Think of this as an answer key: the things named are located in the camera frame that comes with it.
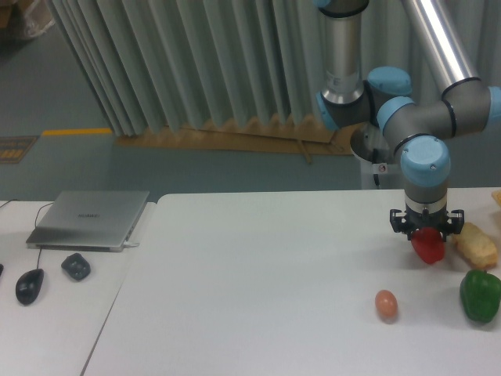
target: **silver laptop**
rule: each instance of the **silver laptop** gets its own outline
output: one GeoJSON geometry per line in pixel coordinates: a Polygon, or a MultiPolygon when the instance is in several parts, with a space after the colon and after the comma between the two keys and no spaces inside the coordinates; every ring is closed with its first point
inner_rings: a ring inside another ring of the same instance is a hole
{"type": "Polygon", "coordinates": [[[30,248],[121,251],[149,192],[65,191],[26,240],[30,248]]]}

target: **floor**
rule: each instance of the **floor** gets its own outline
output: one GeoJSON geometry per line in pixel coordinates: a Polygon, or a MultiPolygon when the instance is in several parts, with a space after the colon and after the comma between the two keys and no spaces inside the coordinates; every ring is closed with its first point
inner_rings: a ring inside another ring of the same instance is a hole
{"type": "MultiPolygon", "coordinates": [[[[106,122],[56,27],[21,45],[0,45],[0,136],[106,122]]],[[[450,185],[501,186],[501,129],[447,142],[450,185]]],[[[0,165],[0,200],[54,200],[61,190],[167,193],[357,190],[354,157],[136,149],[110,135],[43,136],[19,164],[0,165]]]]}

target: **gray curtain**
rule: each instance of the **gray curtain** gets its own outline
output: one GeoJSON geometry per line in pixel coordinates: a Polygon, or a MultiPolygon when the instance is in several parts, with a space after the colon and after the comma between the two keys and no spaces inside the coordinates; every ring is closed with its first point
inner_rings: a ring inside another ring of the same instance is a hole
{"type": "MultiPolygon", "coordinates": [[[[445,0],[470,58],[501,85],[501,0],[445,0]]],[[[118,135],[320,120],[323,15],[311,0],[51,0],[56,22],[118,135]]],[[[362,14],[362,76],[408,71],[413,98],[439,98],[399,0],[362,14]]]]}

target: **brown egg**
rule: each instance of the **brown egg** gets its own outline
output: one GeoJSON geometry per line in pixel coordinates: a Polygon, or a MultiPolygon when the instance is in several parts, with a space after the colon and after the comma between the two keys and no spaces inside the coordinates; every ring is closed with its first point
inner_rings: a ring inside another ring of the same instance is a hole
{"type": "Polygon", "coordinates": [[[383,317],[392,319],[397,315],[397,298],[388,290],[381,290],[376,295],[376,309],[383,317]]]}

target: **yellow floor stripe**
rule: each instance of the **yellow floor stripe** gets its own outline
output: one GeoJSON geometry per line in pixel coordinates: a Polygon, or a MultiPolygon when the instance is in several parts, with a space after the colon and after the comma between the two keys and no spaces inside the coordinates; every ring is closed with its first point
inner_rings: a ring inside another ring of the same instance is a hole
{"type": "Polygon", "coordinates": [[[86,129],[54,129],[44,131],[42,136],[75,136],[75,135],[110,135],[109,128],[86,128],[86,129]]]}

